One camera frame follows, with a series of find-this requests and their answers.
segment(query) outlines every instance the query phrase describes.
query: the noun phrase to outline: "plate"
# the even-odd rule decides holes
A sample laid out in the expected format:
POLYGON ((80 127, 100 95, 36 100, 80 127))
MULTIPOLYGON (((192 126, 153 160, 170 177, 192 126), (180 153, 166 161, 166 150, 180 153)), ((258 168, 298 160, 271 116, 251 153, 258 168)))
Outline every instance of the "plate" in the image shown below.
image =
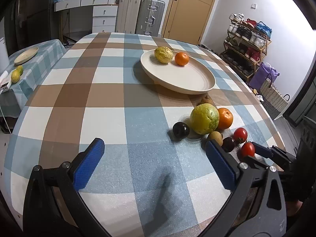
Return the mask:
POLYGON ((177 52, 173 51, 173 59, 168 64, 160 63, 150 50, 140 58, 146 74, 160 85, 180 93, 201 94, 211 90, 216 80, 213 73, 201 62, 190 57, 189 63, 180 67, 174 61, 177 52))
POLYGON ((37 54, 38 50, 39 50, 38 47, 33 47, 26 50, 14 60, 14 64, 21 65, 24 62, 27 62, 28 60, 32 59, 35 56, 35 54, 37 54))

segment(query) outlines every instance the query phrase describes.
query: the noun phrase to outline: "green fruit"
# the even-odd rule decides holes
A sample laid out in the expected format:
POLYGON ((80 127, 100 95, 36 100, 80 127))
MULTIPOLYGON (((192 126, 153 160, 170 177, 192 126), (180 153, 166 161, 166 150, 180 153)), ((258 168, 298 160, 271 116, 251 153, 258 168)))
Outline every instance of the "green fruit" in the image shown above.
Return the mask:
POLYGON ((17 70, 14 70, 11 74, 11 80, 12 80, 12 83, 17 83, 20 80, 20 72, 17 70))
POLYGON ((207 137, 207 140, 215 140, 219 146, 222 146, 223 145, 223 138, 222 138, 222 135, 220 132, 217 132, 217 131, 214 131, 214 132, 211 132, 209 134, 209 136, 207 137))
POLYGON ((173 59, 173 53, 168 47, 158 47, 155 50, 155 57, 161 63, 169 63, 173 59))
POLYGON ((16 70, 20 72, 20 76, 23 74, 23 66, 22 65, 18 66, 16 68, 16 70))
POLYGON ((209 134, 213 132, 219 123, 217 108, 209 103, 196 106, 190 115, 191 128, 198 134, 209 134))

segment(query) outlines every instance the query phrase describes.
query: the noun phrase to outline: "tangerine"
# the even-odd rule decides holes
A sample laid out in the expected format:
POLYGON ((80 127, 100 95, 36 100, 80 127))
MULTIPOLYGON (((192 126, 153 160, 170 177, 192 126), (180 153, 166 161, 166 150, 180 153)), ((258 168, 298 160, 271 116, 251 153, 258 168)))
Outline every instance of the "tangerine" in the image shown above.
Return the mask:
POLYGON ((184 52, 178 52, 174 60, 179 66, 185 66, 189 62, 189 56, 184 52))
POLYGON ((233 114, 230 112, 227 108, 219 108, 219 123, 218 123, 218 129, 219 130, 225 130, 229 128, 233 123, 233 114))

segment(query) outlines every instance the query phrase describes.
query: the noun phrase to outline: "door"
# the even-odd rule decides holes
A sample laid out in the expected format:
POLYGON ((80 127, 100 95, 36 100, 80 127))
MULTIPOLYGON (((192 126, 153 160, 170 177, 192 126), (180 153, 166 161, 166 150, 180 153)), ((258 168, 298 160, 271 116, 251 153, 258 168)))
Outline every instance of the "door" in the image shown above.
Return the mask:
POLYGON ((213 0, 173 0, 163 37, 198 44, 213 0))

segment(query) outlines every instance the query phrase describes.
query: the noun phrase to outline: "metal bolt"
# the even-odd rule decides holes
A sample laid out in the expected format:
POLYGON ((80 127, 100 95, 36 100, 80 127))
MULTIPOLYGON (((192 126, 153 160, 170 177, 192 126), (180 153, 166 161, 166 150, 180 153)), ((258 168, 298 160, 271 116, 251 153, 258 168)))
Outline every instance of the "metal bolt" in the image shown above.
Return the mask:
POLYGON ((276 172, 276 171, 277 171, 277 168, 276 168, 275 166, 270 166, 270 170, 271 170, 272 172, 276 172))
POLYGON ((247 169, 248 168, 248 164, 245 163, 245 162, 242 162, 239 164, 239 167, 242 168, 242 169, 247 169))
POLYGON ((70 163, 69 163, 68 161, 66 161, 66 162, 64 162, 63 164, 61 164, 61 166, 62 166, 63 168, 69 168, 70 163))
POLYGON ((33 167, 33 171, 38 171, 38 170, 40 170, 40 165, 36 165, 33 167))

